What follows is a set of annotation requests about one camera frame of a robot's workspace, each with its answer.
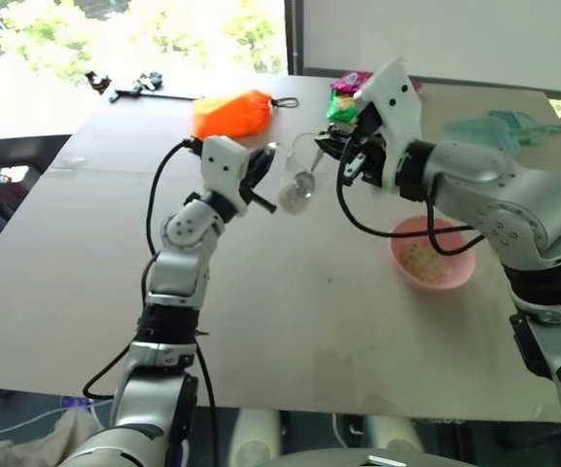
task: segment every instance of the white cloth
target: white cloth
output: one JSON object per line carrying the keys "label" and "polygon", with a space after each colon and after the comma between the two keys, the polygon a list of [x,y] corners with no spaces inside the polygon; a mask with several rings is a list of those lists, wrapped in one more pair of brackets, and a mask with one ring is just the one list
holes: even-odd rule
{"label": "white cloth", "polygon": [[71,409],[45,438],[22,445],[0,441],[0,467],[54,467],[102,428],[87,410]]}

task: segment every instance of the black tool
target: black tool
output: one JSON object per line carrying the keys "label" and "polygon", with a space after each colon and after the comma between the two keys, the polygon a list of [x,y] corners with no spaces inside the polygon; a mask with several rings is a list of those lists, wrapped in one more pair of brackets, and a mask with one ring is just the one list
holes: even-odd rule
{"label": "black tool", "polygon": [[112,82],[109,76],[97,75],[93,71],[88,71],[86,73],[86,78],[88,78],[89,85],[92,86],[92,89],[96,90],[99,94],[105,92]]}
{"label": "black tool", "polygon": [[157,71],[151,71],[148,75],[142,73],[137,81],[147,90],[158,90],[163,86],[163,77]]}
{"label": "black tool", "polygon": [[166,92],[156,92],[153,90],[144,90],[142,86],[134,85],[130,90],[114,90],[112,95],[109,96],[110,102],[116,102],[121,97],[159,97],[162,99],[177,99],[177,100],[196,100],[202,98],[201,95],[178,95],[168,94]]}

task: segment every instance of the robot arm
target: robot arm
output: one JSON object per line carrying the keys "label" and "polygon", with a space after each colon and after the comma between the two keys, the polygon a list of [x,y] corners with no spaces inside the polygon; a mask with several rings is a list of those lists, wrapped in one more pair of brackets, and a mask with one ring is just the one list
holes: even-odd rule
{"label": "robot arm", "polygon": [[561,175],[525,168],[490,148],[421,141],[420,101],[398,61],[356,98],[363,110],[343,153],[379,139],[385,156],[375,163],[360,149],[343,154],[345,183],[362,169],[372,183],[368,169],[383,164],[384,190],[432,203],[487,238],[510,282],[522,357],[529,370],[554,381],[561,402]]}
{"label": "robot arm", "polygon": [[199,155],[205,193],[191,194],[162,225],[162,248],[124,360],[111,427],[91,437],[63,466],[174,465],[189,436],[197,378],[187,368],[196,354],[211,255],[225,225],[243,216],[250,201],[275,209],[253,192],[271,166],[274,147],[250,154],[228,138],[211,137]]}

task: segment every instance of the white table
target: white table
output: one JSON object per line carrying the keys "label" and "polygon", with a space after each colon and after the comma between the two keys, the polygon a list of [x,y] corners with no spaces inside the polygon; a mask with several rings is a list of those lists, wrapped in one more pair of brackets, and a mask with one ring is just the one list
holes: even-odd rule
{"label": "white table", "polygon": [[[260,83],[274,96],[297,96],[301,105],[278,110],[269,131],[249,142],[290,145],[297,134],[324,127],[329,82]],[[447,122],[489,109],[557,122],[535,92],[432,85],[422,98],[424,135],[432,141]],[[0,387],[78,394],[132,336],[148,258],[143,225],[152,174],[188,134],[190,112],[186,102],[160,99],[105,104],[3,231]],[[297,153],[310,161],[314,146],[302,138]],[[518,159],[561,171],[561,134]],[[343,217],[333,168],[318,181],[303,215],[270,216],[252,206],[221,238],[200,315],[200,329],[210,333],[201,344],[219,405],[561,420],[552,383],[522,363],[508,324],[514,313],[508,284],[486,243],[476,248],[476,272],[465,287],[416,292],[393,271],[387,242]],[[159,185],[155,232],[200,189],[197,160],[180,155]],[[360,219],[382,229],[424,209],[360,183],[347,197]],[[117,375],[97,390],[112,390]]]}

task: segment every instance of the white wall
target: white wall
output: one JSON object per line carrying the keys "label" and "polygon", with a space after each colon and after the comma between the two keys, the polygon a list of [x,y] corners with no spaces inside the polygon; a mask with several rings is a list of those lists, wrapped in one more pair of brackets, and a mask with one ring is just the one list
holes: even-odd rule
{"label": "white wall", "polygon": [[561,0],[304,0],[304,67],[399,54],[419,76],[561,90]]}

